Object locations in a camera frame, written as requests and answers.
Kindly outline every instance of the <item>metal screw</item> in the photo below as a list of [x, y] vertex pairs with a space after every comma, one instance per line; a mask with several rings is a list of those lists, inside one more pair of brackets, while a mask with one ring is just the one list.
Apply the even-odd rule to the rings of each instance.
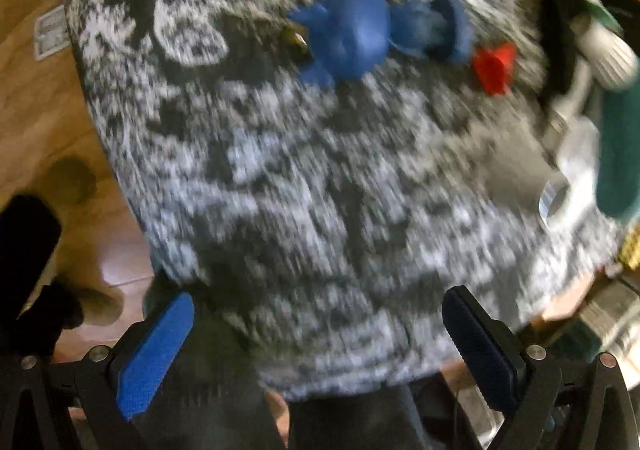
[[546, 358], [545, 348], [535, 344], [527, 347], [527, 354], [532, 360], [544, 360]]
[[89, 350], [89, 359], [92, 362], [101, 362], [109, 356], [109, 348], [106, 345], [96, 345]]
[[609, 367], [609, 369], [613, 369], [618, 364], [616, 357], [613, 354], [602, 353], [600, 355], [600, 363], [605, 367]]
[[35, 356], [25, 356], [20, 362], [20, 366], [24, 370], [30, 370], [33, 369], [33, 367], [35, 367], [37, 363], [38, 359]]

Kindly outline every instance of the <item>floor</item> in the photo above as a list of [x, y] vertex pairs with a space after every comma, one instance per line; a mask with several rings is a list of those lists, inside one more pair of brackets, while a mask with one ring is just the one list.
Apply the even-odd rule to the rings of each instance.
[[55, 354], [64, 361], [82, 357], [98, 343], [113, 345], [142, 319], [142, 295], [152, 272], [146, 242], [86, 112], [71, 50], [34, 60], [34, 21], [58, 4], [0, 0], [0, 205], [61, 156], [80, 156], [97, 177], [96, 195], [66, 225], [56, 267], [75, 284], [123, 300], [124, 312], [111, 326], [64, 332]]

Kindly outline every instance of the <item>gray and white fabric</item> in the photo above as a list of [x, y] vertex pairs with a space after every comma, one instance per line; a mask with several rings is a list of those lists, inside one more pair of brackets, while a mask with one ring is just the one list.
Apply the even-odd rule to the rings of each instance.
[[480, 41], [518, 47], [498, 97], [468, 68], [399, 54], [362, 81], [302, 86], [280, 34], [310, 1], [66, 4], [90, 115], [154, 256], [206, 284], [289, 398], [433, 372], [456, 354], [446, 289], [515, 328], [619, 236], [596, 210], [548, 234], [484, 192], [496, 146], [536, 142], [530, 0], [462, 0]]

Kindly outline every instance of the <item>patterned cloth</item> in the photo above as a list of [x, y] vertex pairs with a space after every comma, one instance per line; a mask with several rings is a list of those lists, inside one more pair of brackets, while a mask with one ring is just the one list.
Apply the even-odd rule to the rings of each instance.
[[302, 86], [280, 34], [310, 1], [66, 5], [89, 112], [154, 256], [207, 284], [290, 398], [430, 373], [456, 354], [446, 289], [517, 327], [618, 234], [596, 210], [548, 234], [485, 197], [496, 146], [536, 142], [526, 0], [463, 0], [480, 40], [518, 47], [513, 91], [493, 98], [467, 68], [399, 54], [359, 82]]

